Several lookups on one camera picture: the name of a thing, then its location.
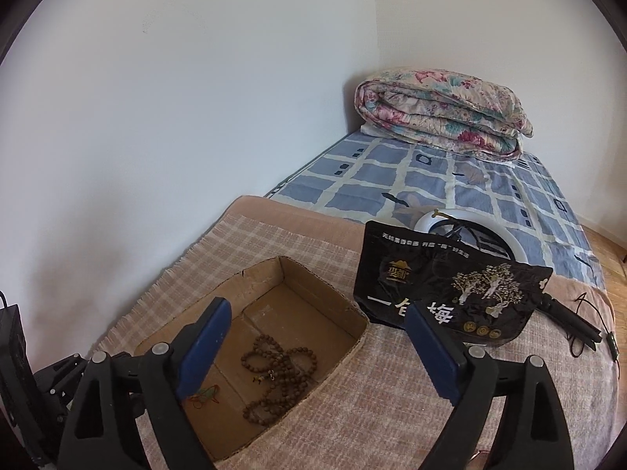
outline blue checkered bed sheet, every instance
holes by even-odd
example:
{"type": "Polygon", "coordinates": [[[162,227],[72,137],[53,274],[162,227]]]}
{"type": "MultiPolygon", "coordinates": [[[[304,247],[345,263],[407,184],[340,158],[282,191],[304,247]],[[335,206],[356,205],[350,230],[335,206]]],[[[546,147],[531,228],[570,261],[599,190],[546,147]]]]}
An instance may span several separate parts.
{"type": "Polygon", "coordinates": [[[599,261],[575,214],[530,153],[508,166],[358,132],[268,197],[352,221],[411,229],[434,208],[464,208],[507,228],[529,263],[604,289],[599,261]]]}

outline white wall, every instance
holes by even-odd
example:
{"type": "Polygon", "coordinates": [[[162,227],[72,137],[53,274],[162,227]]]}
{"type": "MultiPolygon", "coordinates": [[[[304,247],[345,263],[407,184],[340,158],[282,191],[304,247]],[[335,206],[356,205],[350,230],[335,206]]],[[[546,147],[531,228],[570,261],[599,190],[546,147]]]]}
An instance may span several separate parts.
{"type": "Polygon", "coordinates": [[[473,74],[520,97],[582,221],[627,245],[627,54],[590,0],[376,0],[382,67],[473,74]]]}
{"type": "Polygon", "coordinates": [[[0,289],[33,367],[356,128],[377,61],[374,0],[45,0],[0,67],[0,289]]]}

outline cardboard box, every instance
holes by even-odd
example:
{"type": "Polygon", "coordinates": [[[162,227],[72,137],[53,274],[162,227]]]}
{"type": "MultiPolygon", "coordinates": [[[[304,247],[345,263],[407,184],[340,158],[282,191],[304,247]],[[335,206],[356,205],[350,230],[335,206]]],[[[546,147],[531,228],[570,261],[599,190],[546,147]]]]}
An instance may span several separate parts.
{"type": "Polygon", "coordinates": [[[171,342],[185,325],[200,317],[215,297],[230,301],[233,311],[231,330],[203,382],[203,389],[219,387],[215,396],[218,402],[208,400],[197,409],[186,400],[183,407],[209,457],[218,461],[232,456],[268,429],[242,416],[245,405],[259,400],[270,386],[268,380],[254,382],[255,375],[240,361],[253,349],[258,335],[272,336],[284,350],[313,350],[318,367],[306,390],[308,395],[357,350],[369,322],[333,287],[296,261],[280,256],[225,280],[144,340],[135,354],[144,354],[156,343],[171,342]]]}

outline black package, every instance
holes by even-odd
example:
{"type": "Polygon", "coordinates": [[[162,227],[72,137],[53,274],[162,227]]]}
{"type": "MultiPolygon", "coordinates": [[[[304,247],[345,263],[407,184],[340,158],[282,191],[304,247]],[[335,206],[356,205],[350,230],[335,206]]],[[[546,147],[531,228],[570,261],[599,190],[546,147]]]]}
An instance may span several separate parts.
{"type": "Polygon", "coordinates": [[[353,294],[374,323],[402,329],[407,306],[421,301],[462,341],[500,346],[525,328],[552,273],[440,235],[370,221],[353,294]]]}

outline floral comforter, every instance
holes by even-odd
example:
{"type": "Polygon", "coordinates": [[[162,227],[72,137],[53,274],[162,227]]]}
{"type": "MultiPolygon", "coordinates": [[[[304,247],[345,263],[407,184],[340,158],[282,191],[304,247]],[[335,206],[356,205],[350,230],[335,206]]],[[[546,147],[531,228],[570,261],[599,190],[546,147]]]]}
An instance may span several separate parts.
{"type": "Polygon", "coordinates": [[[355,92],[362,132],[492,162],[520,158],[533,128],[509,89],[449,70],[379,72],[355,92]]]}

